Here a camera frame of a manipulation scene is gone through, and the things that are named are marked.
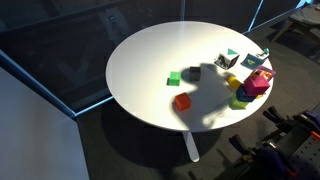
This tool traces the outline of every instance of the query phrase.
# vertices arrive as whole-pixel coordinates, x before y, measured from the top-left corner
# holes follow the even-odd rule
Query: table leg
[[[199,161],[199,159],[200,159],[199,153],[198,153],[196,144],[194,143],[191,132],[182,132],[182,134],[183,134],[184,141],[186,142],[186,146],[187,146],[187,149],[189,152],[190,159],[193,162]]]

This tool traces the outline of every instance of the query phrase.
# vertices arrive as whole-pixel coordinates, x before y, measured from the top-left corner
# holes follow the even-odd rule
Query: gray carpet
[[[283,115],[293,115],[320,102],[320,65],[306,57],[310,49],[319,49],[317,44],[296,32],[286,32],[271,44],[273,32],[263,27],[248,35],[261,48],[270,49],[269,59],[277,71],[268,100],[237,124],[195,133],[197,163],[190,162],[180,133],[146,125],[115,101],[79,117],[90,179],[235,179],[245,167],[232,167],[240,154],[229,144],[229,137],[239,134],[245,144],[255,146],[276,129],[262,116],[263,110],[274,105]]]

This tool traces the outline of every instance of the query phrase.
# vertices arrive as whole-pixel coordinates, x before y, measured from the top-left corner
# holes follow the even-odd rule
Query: pink block
[[[249,76],[243,83],[247,96],[264,94],[270,87],[269,82],[263,76]]]

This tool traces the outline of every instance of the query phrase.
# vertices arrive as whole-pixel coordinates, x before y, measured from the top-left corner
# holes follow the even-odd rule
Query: white wall
[[[2,68],[0,179],[89,179],[77,124]]]

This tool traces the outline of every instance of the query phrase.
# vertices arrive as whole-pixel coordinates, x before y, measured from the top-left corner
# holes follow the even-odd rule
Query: table top
[[[240,54],[235,66],[214,64],[228,48]],[[242,66],[248,53],[261,52],[254,42],[231,29],[203,22],[179,21],[151,26],[124,40],[112,53],[106,80],[115,100],[138,119],[169,130],[202,132],[237,123],[258,110],[266,94],[246,109],[233,110],[226,76],[245,80],[252,70]],[[201,68],[200,81],[189,82],[190,66]],[[263,66],[272,69],[267,59]],[[168,86],[170,72],[181,72],[179,86]],[[186,92],[191,107],[179,111],[173,101]]]

